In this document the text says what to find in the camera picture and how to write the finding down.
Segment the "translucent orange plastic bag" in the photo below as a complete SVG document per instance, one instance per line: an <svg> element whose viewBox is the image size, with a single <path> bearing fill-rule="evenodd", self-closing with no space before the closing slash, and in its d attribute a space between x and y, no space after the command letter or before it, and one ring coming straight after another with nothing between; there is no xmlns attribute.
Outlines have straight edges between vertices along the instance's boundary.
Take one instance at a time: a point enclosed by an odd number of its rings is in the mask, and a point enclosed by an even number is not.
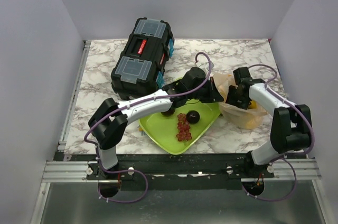
<svg viewBox="0 0 338 224"><path fill-rule="evenodd" d="M230 85L235 85L234 77L230 74L215 73L213 78L218 92L224 98L224 102L218 103L223 117L243 129L252 130L258 127L263 118L268 115L267 111L259 104L256 109L240 109L226 104L228 88Z"/></svg>

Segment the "dark purple fake plum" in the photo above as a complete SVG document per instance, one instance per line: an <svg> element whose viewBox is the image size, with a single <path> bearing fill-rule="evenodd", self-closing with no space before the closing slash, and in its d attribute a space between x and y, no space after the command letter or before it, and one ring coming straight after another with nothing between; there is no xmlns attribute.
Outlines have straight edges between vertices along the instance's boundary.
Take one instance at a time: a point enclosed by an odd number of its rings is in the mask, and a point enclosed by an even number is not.
<svg viewBox="0 0 338 224"><path fill-rule="evenodd" d="M186 113L186 121L189 124L197 124L200 121L200 114L196 110L190 110Z"/></svg>

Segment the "fake red grape bunch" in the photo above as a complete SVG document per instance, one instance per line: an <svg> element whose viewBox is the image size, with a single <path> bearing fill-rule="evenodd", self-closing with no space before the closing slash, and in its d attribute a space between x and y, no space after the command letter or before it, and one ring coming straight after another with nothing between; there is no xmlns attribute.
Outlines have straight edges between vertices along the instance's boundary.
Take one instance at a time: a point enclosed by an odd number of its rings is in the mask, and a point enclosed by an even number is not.
<svg viewBox="0 0 338 224"><path fill-rule="evenodd" d="M186 114L179 113L177 115L177 130L176 138L179 142L188 142L192 139L190 132L190 124L187 121Z"/></svg>

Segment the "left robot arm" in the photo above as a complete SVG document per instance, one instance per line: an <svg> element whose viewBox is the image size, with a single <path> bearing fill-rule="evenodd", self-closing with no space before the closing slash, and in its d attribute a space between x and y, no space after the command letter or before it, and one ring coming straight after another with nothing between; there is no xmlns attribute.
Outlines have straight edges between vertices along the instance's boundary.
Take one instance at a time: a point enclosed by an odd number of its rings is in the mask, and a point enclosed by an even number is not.
<svg viewBox="0 0 338 224"><path fill-rule="evenodd" d="M174 111L191 99L201 103L224 101L213 78L198 67L192 67L181 79L150 95L121 102L112 98L104 100L89 119L90 129L84 137L87 143L90 134L96 139L93 144L101 163L99 173L105 179L112 179L116 175L116 146L129 124L155 113Z"/></svg>

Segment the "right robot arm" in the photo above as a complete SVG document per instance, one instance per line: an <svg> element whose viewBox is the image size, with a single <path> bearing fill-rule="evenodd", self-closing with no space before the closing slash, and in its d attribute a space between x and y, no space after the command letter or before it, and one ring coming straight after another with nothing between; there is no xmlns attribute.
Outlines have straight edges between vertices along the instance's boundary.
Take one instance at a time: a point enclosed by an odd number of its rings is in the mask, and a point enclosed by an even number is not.
<svg viewBox="0 0 338 224"><path fill-rule="evenodd" d="M246 176L257 176L262 166L290 151L312 150L315 136L307 105L283 98L268 86L269 81L254 79L248 67L235 69L233 76L235 85L229 87L226 103L244 110L255 101L273 118L269 140L246 154L243 164Z"/></svg>

